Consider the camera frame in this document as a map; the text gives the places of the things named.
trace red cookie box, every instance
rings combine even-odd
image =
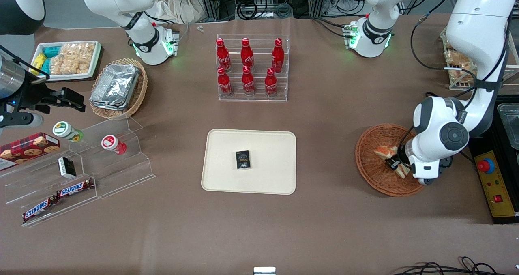
[[[56,138],[39,132],[0,148],[0,171],[60,149]]]

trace small bottle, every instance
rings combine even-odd
[[[231,68],[229,50],[225,47],[222,38],[217,39],[217,57],[220,66],[222,66],[226,72],[229,72]]]
[[[285,59],[285,51],[283,51],[283,40],[277,38],[274,40],[274,50],[272,50],[272,68],[274,72],[280,73],[283,69],[283,61]]]
[[[254,70],[254,52],[252,52],[248,38],[241,39],[241,63],[243,66],[248,66],[251,71]]]
[[[256,94],[256,88],[254,88],[254,76],[252,76],[251,68],[249,66],[243,66],[241,82],[243,82],[243,89],[245,90],[246,96],[251,97]]]
[[[83,132],[81,130],[72,127],[69,122],[65,121],[56,123],[52,128],[52,132],[59,138],[65,138],[71,142],[79,142],[83,138]]]
[[[222,66],[218,68],[218,85],[224,96],[230,96],[232,94],[229,76],[225,73],[225,69]]]
[[[101,141],[101,146],[109,151],[113,151],[118,155],[122,155],[126,152],[126,144],[120,141],[114,135],[106,135]]]
[[[274,98],[277,94],[278,79],[274,75],[274,69],[267,69],[267,77],[265,77],[265,93],[268,98]]]

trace clear acrylic rack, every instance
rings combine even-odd
[[[22,224],[33,226],[154,178],[150,159],[141,151],[139,138],[135,134],[141,128],[133,118],[121,115],[82,129],[84,137],[78,143],[67,144],[66,140],[61,139],[62,151],[50,157],[44,155],[41,160],[35,159],[33,162],[15,166],[16,170],[0,176],[6,185],[6,203],[20,207],[23,214],[55,195],[58,190],[87,179],[94,180],[94,188],[63,197],[56,205]],[[101,147],[102,138],[109,134],[115,135],[126,144],[127,150],[123,155]],[[59,157],[66,157],[74,162],[77,174],[75,179],[60,175]]]
[[[219,34],[217,38],[224,40],[226,48],[230,53],[231,70],[227,73],[230,78],[233,94],[225,96],[219,89],[218,82],[218,98],[221,101],[288,101],[289,95],[289,56],[290,56],[290,37],[289,35],[235,35],[235,34]],[[248,38],[250,47],[254,52],[254,86],[256,94],[253,96],[246,96],[241,82],[242,64],[241,64],[241,39]],[[281,38],[283,40],[283,50],[285,52],[285,59],[283,69],[280,73],[276,73],[277,95],[274,98],[267,98],[265,94],[265,77],[267,76],[267,69],[272,66],[272,49],[274,49],[274,40]],[[215,57],[217,68],[219,66],[218,59]]]

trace snickers bar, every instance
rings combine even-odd
[[[49,198],[45,199],[45,201],[42,201],[38,205],[32,207],[27,212],[22,214],[22,217],[24,218],[24,223],[26,223],[28,220],[30,220],[34,216],[37,216],[43,210],[46,210],[50,206],[56,204],[58,201],[59,201],[58,197],[52,195],[52,197],[49,197]]]
[[[64,196],[76,194],[80,191],[83,191],[83,190],[89,189],[89,188],[93,188],[93,187],[95,187],[94,180],[88,179],[88,180],[82,181],[79,184],[75,184],[74,186],[70,186],[63,190],[56,191],[56,196],[58,197],[58,199],[61,199]]]

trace bottle cap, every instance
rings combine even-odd
[[[60,121],[54,125],[52,128],[52,132],[54,135],[58,136],[59,138],[62,138],[64,136],[67,136],[72,131],[72,126],[65,121]]]
[[[106,150],[113,150],[119,145],[119,140],[114,135],[106,135],[101,141],[101,146]]]

